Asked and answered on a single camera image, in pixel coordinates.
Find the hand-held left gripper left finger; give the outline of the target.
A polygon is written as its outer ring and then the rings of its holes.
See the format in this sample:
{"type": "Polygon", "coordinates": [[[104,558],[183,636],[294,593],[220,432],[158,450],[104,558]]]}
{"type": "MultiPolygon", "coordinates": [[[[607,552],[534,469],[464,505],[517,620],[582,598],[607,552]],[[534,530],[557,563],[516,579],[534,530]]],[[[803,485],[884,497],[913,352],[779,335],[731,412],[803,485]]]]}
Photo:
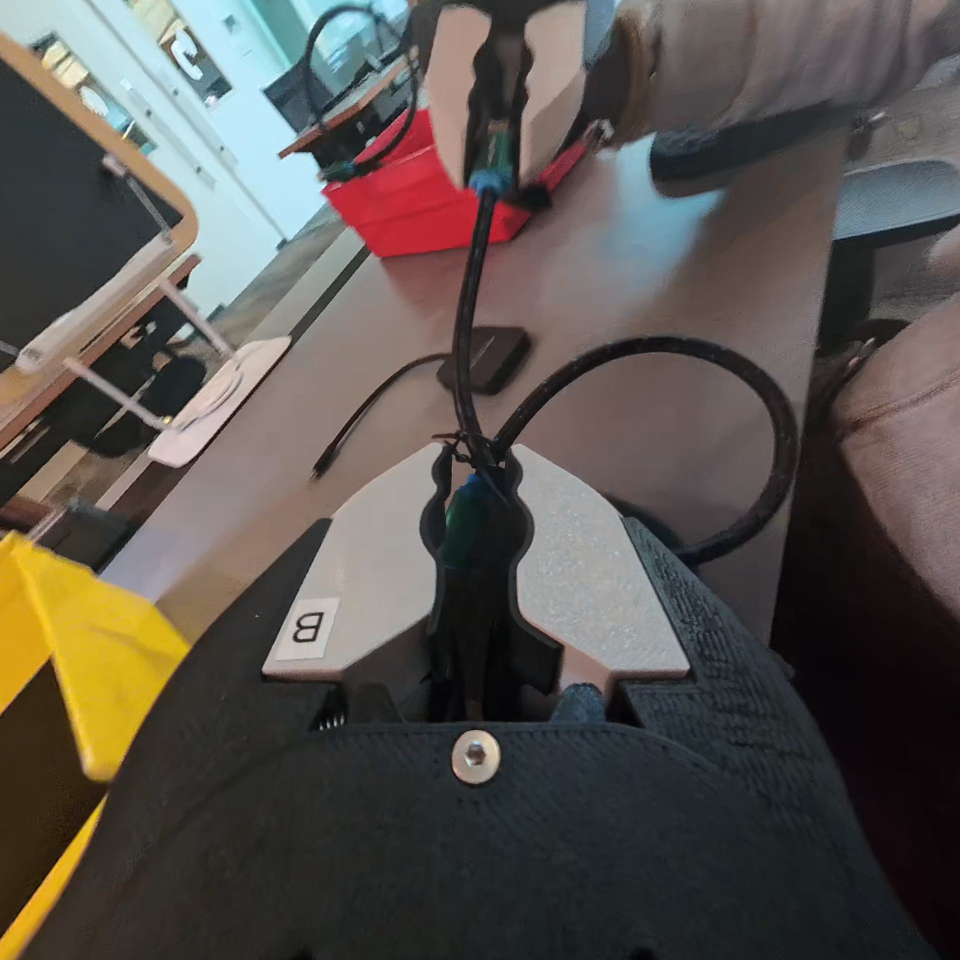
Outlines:
{"type": "Polygon", "coordinates": [[[261,673],[284,682],[422,683],[437,565],[422,519],[444,496],[434,441],[335,511],[261,673]]]}

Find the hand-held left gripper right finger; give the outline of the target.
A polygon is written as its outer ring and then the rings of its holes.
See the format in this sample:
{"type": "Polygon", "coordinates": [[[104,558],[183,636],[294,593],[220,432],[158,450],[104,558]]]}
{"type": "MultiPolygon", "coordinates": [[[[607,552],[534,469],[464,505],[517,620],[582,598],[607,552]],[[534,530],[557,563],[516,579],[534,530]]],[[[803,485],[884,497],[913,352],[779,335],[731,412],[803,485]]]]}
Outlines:
{"type": "Polygon", "coordinates": [[[525,626],[558,644],[551,690],[687,678],[690,661],[618,510],[529,447],[510,453],[532,522],[515,606],[525,626]]]}

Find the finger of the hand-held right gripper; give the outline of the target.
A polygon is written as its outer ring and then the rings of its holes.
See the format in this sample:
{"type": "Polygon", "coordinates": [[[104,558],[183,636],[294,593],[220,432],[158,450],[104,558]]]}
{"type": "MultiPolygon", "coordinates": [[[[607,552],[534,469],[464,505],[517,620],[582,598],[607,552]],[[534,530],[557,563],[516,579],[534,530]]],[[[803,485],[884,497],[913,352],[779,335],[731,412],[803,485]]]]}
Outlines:
{"type": "Polygon", "coordinates": [[[450,183],[466,188],[474,59],[490,34],[490,17],[476,6],[442,6],[427,67],[427,101],[439,161],[450,183]]]}
{"type": "Polygon", "coordinates": [[[586,84],[585,7],[544,7],[524,25],[531,55],[520,114],[517,182],[531,184],[562,149],[586,84]]]}

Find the red plastic bin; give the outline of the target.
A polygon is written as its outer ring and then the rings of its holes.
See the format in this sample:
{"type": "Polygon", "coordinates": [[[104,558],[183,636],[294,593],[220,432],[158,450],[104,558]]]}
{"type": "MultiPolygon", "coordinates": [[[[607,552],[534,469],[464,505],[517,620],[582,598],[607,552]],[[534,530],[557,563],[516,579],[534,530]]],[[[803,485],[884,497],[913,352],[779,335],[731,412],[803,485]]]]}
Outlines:
{"type": "MultiPolygon", "coordinates": [[[[501,201],[489,241],[511,241],[535,215],[549,208],[553,193],[587,153],[583,138],[557,156],[535,182],[545,200],[520,205],[501,201]]],[[[465,249],[470,246],[478,201],[450,182],[438,156],[426,108],[383,163],[347,182],[328,181],[324,197],[377,258],[465,249]]]]}

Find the black hdmi adapter hub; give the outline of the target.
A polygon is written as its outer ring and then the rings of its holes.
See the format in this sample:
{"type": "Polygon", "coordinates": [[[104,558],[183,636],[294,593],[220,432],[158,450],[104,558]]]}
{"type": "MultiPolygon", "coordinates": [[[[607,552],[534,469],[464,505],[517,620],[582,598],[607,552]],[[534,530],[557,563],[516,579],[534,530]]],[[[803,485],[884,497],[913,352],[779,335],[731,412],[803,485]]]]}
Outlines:
{"type": "MultiPolygon", "coordinates": [[[[471,389],[482,397],[498,394],[520,370],[532,348],[531,336],[520,327],[476,327],[471,334],[467,364],[471,389]]],[[[354,427],[389,390],[406,375],[431,364],[438,366],[438,383],[452,392],[454,360],[449,353],[426,354],[399,367],[361,402],[322,450],[312,467],[313,479],[320,479],[329,471],[354,427]]]]}

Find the large yellow plastic bin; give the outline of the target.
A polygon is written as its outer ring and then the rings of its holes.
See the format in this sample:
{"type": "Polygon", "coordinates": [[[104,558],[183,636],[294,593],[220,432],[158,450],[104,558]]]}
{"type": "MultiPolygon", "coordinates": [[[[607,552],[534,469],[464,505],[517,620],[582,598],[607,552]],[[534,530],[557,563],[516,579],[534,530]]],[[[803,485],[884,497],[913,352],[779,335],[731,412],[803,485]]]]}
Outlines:
{"type": "Polygon", "coordinates": [[[189,644],[145,598],[23,534],[1,545],[1,957],[74,874],[189,644]]]}

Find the person's right forearm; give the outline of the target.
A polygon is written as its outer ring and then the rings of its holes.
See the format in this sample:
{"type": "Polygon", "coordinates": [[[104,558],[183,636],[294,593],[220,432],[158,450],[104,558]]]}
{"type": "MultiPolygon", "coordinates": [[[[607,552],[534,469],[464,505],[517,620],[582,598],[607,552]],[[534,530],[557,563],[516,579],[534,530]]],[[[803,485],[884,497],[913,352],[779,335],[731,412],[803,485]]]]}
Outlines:
{"type": "Polygon", "coordinates": [[[610,144],[884,104],[958,55],[958,20],[957,1],[621,2],[610,144]]]}

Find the black panel on white stand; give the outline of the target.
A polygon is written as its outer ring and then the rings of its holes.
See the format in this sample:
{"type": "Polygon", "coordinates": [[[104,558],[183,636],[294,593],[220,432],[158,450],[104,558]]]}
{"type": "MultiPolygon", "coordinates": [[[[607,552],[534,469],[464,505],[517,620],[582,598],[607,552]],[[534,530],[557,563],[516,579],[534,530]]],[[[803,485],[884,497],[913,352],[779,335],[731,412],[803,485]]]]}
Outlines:
{"type": "Polygon", "coordinates": [[[150,460],[198,457],[290,336],[231,346],[175,279],[199,222],[180,189],[2,34],[2,441],[81,380],[158,433],[150,460]],[[153,414],[91,368],[158,300],[222,358],[177,414],[153,414]]]}

